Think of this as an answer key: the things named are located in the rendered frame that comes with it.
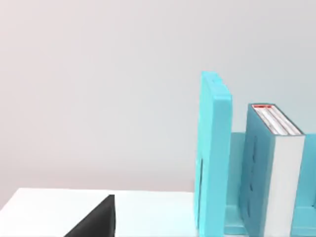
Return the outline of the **grey and teal book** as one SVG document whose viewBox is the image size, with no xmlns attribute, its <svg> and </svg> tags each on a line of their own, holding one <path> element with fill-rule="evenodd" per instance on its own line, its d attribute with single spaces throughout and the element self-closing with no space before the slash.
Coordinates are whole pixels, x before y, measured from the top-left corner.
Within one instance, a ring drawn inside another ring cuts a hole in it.
<svg viewBox="0 0 316 237">
<path fill-rule="evenodd" d="M 290 237 L 305 137 L 276 104 L 249 104 L 239 195 L 249 237 Z"/>
</svg>

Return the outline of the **light blue rack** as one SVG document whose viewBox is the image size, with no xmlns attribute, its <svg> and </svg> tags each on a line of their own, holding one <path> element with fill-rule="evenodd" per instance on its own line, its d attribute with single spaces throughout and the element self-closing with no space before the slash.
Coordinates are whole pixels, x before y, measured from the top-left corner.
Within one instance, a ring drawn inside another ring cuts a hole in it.
<svg viewBox="0 0 316 237">
<path fill-rule="evenodd" d="M 232 120 L 229 89 L 217 73 L 202 72 L 194 190 L 199 237 L 249 237 L 239 207 L 246 130 L 232 132 Z M 304 134 L 290 237 L 316 237 L 316 133 Z"/>
</svg>

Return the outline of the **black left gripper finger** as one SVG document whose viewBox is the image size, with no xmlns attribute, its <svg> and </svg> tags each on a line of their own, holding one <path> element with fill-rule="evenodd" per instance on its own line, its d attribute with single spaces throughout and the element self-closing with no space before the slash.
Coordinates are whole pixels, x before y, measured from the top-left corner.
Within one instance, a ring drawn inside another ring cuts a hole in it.
<svg viewBox="0 0 316 237">
<path fill-rule="evenodd" d="M 115 237 L 115 195 L 108 195 L 64 237 Z"/>
</svg>

